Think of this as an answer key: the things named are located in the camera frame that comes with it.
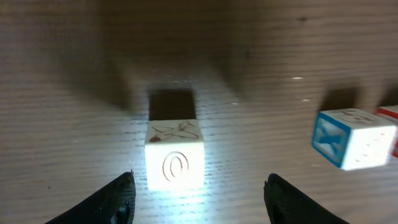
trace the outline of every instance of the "wooden surface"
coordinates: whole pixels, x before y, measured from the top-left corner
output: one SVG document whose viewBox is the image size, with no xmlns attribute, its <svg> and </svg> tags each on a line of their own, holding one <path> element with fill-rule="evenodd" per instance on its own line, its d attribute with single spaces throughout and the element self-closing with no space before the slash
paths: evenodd
<svg viewBox="0 0 398 224">
<path fill-rule="evenodd" d="M 397 1 L 1 1 L 0 223 L 46 222 L 131 169 L 134 223 L 269 223 L 271 172 L 351 223 L 398 223 L 397 160 L 343 172 L 310 145 L 329 92 L 373 111 L 397 61 Z M 195 94 L 204 189 L 147 189 L 164 88 Z"/>
</svg>

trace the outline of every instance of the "red block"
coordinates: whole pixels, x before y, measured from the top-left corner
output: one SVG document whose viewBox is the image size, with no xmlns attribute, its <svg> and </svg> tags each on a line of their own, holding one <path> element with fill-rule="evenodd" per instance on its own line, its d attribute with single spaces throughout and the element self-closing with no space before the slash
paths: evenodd
<svg viewBox="0 0 398 224">
<path fill-rule="evenodd" d="M 398 105 L 397 106 L 381 106 L 377 109 L 376 115 L 394 122 L 398 125 Z M 392 155 L 398 157 L 398 141 L 396 142 L 395 149 Z"/>
</svg>

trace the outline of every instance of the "wood grain surface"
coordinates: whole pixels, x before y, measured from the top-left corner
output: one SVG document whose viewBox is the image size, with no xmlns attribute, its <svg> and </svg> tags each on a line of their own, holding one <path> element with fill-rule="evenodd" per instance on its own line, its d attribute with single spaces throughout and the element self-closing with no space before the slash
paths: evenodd
<svg viewBox="0 0 398 224">
<path fill-rule="evenodd" d="M 350 223 L 398 223 L 396 159 L 343 172 L 310 145 L 326 96 L 372 112 L 397 62 L 397 1 L 0 1 L 0 223 L 46 222 L 131 169 L 134 223 L 269 223 L 271 172 Z M 179 88 L 205 187 L 150 192 L 148 93 Z"/>
</svg>

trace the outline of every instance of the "white wooden block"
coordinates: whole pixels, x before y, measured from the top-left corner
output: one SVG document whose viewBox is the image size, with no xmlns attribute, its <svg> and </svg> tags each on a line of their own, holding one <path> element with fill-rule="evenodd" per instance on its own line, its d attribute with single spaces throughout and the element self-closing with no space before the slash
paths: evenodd
<svg viewBox="0 0 398 224">
<path fill-rule="evenodd" d="M 395 142 L 394 123 L 359 109 L 321 111 L 313 147 L 343 170 L 383 166 Z"/>
<path fill-rule="evenodd" d="M 149 190 L 203 187 L 205 148 L 198 121 L 149 121 L 145 159 Z"/>
</svg>

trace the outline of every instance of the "black plastic part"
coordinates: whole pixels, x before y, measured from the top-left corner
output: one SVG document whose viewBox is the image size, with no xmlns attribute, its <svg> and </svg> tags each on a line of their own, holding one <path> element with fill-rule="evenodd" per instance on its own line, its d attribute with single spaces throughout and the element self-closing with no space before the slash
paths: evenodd
<svg viewBox="0 0 398 224">
<path fill-rule="evenodd" d="M 125 172 L 47 224 L 131 224 L 134 218 L 135 202 L 136 186 L 133 173 Z"/>
<path fill-rule="evenodd" d="M 347 224 L 277 174 L 264 186 L 264 201 L 272 224 Z"/>
</svg>

